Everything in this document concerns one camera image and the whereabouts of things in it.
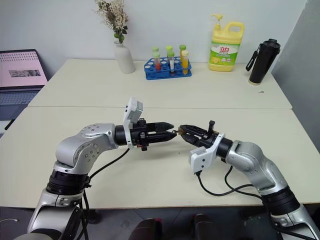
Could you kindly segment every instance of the green test tube cap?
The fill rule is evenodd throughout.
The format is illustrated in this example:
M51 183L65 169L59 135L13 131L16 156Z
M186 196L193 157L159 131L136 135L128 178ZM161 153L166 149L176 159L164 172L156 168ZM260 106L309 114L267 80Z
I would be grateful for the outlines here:
M152 47L152 52L159 52L159 48L157 46Z
M165 49L167 52L169 52L169 51L172 51L174 48L171 45L168 45L165 47Z
M181 44L181 45L179 46L179 48L180 48L181 51L183 51L183 50L186 50L186 49L187 49L187 46L184 45L184 44Z
M160 58L160 53L159 53L158 51L154 51L154 52L152 53L152 56L153 56L154 58Z
M168 51L168 57L174 57L175 53L173 51Z

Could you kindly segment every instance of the laptop screen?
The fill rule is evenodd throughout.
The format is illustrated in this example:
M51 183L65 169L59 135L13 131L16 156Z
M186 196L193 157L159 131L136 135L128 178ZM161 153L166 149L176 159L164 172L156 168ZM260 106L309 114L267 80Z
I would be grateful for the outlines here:
M34 49L0 52L0 89L41 88L47 82Z

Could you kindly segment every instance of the white vase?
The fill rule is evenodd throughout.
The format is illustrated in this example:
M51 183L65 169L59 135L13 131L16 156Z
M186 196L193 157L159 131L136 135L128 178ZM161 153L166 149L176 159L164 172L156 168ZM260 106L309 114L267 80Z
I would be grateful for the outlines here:
M124 74L133 73L136 68L134 65L134 61L132 60L130 50L126 46L124 46L123 43L119 43L119 41L115 41L114 44L114 55L116 61L119 64L121 72L123 72Z

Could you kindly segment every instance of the laptop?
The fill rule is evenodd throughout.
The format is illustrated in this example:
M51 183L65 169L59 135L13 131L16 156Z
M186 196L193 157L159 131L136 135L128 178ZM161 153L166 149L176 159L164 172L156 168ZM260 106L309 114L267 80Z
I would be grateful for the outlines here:
M47 82L35 49L0 51L0 121L16 119Z

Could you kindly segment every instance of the red liquid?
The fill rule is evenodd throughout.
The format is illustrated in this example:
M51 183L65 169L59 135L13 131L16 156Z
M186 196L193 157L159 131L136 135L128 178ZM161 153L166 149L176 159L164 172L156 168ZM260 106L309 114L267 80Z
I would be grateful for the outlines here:
M161 70L161 64L158 61L155 62L155 70L157 70L157 71Z

